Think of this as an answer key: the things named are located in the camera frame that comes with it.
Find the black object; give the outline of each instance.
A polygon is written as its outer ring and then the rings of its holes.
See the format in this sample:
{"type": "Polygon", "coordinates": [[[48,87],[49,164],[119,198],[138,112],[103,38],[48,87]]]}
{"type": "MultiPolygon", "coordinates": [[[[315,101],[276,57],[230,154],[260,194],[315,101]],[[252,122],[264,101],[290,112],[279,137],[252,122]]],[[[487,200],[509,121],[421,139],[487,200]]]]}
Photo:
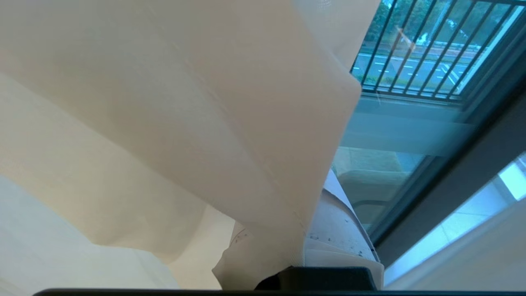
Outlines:
{"type": "Polygon", "coordinates": [[[290,267],[262,280],[255,290],[376,291],[376,286],[364,267],[290,267]]]}
{"type": "Polygon", "coordinates": [[[481,291],[214,291],[49,289],[34,296],[526,296],[526,292],[481,291]]]}

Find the metal railing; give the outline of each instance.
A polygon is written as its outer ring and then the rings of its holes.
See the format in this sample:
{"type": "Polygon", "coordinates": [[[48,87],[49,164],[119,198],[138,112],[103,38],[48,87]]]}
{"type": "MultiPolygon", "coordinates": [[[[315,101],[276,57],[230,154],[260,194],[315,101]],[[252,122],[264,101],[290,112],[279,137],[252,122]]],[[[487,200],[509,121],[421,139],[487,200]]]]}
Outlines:
{"type": "Polygon", "coordinates": [[[522,0],[384,0],[350,70],[364,92],[462,102],[522,0]]]}

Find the road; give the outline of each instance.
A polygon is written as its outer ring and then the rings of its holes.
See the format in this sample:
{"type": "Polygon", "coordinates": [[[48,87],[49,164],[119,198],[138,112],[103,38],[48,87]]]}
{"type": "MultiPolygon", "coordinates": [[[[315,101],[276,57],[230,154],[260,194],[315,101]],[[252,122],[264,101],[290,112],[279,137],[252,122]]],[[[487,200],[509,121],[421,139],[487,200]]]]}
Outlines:
{"type": "MultiPolygon", "coordinates": [[[[364,54],[364,53],[358,54],[358,58],[352,69],[352,74],[354,76],[363,76],[370,59],[371,59],[370,54],[364,54]]],[[[373,63],[371,64],[371,68],[369,69],[369,72],[367,74],[367,77],[370,77],[371,80],[368,80],[368,83],[366,84],[373,84],[376,82],[378,76],[380,75],[386,63],[386,60],[387,60],[386,56],[383,56],[383,55],[375,56],[375,58],[373,59],[373,63]]],[[[391,77],[392,79],[394,79],[402,62],[403,62],[403,58],[392,57],[391,60],[389,61],[389,64],[387,65],[387,68],[386,68],[386,71],[383,77],[391,77]]],[[[433,69],[435,63],[436,63],[435,61],[424,61],[422,63],[422,66],[418,70],[418,72],[415,73],[416,67],[418,65],[418,60],[407,60],[407,62],[403,66],[402,72],[400,73],[400,76],[398,77],[398,80],[395,86],[403,88],[407,85],[411,77],[415,76],[413,79],[413,82],[411,83],[410,89],[419,89],[422,86],[422,83],[426,80],[427,76],[429,75],[429,72],[433,69]]],[[[448,62],[440,63],[437,66],[437,68],[433,71],[431,78],[429,79],[429,83],[426,86],[426,90],[434,91],[435,88],[438,86],[438,84],[444,79],[444,76],[446,75],[450,67],[451,67],[451,63],[448,63],[448,62]]],[[[440,93],[448,93],[451,90],[451,88],[457,83],[459,77],[464,73],[465,70],[466,70],[466,65],[464,64],[455,65],[454,69],[446,77],[446,81],[440,88],[440,93]]]]}

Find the road marking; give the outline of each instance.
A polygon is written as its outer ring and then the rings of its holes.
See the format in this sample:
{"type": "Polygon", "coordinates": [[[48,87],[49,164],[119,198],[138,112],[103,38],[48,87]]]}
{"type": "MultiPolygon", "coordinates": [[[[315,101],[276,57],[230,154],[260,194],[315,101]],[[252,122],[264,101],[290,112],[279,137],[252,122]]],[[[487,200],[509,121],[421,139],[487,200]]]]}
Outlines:
{"type": "Polygon", "coordinates": [[[455,73],[455,71],[451,71],[451,74],[452,74],[453,77],[455,77],[457,80],[459,79],[459,76],[455,73]]]}

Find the tree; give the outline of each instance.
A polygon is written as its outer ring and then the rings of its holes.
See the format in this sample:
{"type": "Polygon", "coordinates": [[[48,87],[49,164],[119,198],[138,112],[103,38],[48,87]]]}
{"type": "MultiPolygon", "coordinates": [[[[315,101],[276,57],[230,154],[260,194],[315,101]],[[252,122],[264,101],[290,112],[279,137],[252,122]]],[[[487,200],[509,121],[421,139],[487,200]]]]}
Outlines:
{"type": "Polygon", "coordinates": [[[438,36],[436,36],[436,41],[447,42],[457,29],[456,26],[460,24],[462,18],[468,14],[464,25],[453,39],[453,42],[462,44],[466,42],[472,34],[475,34],[471,43],[481,45],[488,35],[490,35],[495,29],[496,25],[509,8],[509,5],[495,5],[488,18],[482,23],[480,30],[474,32],[474,29],[482,20],[491,4],[489,2],[477,2],[473,8],[468,11],[472,1],[473,0],[458,0],[451,10],[451,13],[446,15],[451,0],[438,0],[429,16],[426,18],[427,12],[431,8],[432,0],[398,0],[394,7],[391,6],[392,1],[383,0],[380,2],[377,13],[367,31],[365,41],[376,42],[379,38],[382,38],[382,44],[392,44],[400,32],[400,29],[402,29],[404,35],[411,40],[416,40],[423,34],[427,34],[429,40],[433,37],[432,35],[437,34],[436,30],[438,30],[438,24],[444,17],[447,17],[445,24],[438,32],[438,36]],[[411,15],[409,16],[406,26],[401,28],[413,1],[416,1],[416,3],[411,15]],[[386,23],[387,15],[391,9],[393,11],[389,23],[387,24],[386,31],[383,36],[380,36],[382,28],[386,23]],[[422,25],[422,22],[424,22],[422,31],[419,36],[416,36],[418,28],[422,25]]]}

